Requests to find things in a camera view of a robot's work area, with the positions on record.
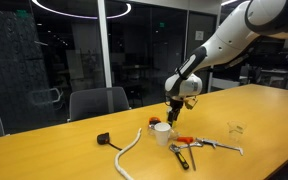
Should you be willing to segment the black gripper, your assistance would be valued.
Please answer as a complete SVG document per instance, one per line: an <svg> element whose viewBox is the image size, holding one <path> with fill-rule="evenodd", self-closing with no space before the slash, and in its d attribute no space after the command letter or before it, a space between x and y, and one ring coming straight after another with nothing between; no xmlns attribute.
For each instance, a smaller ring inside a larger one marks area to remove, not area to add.
<svg viewBox="0 0 288 180"><path fill-rule="evenodd" d="M174 116L173 116L172 111L168 112L167 121L169 124L172 124L172 127L176 127L177 125L179 112L181 108L183 107L183 104L184 102L182 100L174 100L174 99L170 100L170 107L178 111L177 113L174 113Z"/></svg>

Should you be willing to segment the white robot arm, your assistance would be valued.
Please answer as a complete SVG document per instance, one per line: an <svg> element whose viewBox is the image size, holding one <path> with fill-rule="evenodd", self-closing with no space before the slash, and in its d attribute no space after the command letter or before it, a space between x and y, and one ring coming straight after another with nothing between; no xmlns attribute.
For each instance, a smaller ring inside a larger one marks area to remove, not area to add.
<svg viewBox="0 0 288 180"><path fill-rule="evenodd" d="M167 123L177 121L180 110L191 109L202 90L194 73L204 67L226 64L236 58L258 37L288 39L288 0L248 0L238 5L215 33L188 56L165 81L170 99Z"/></svg>

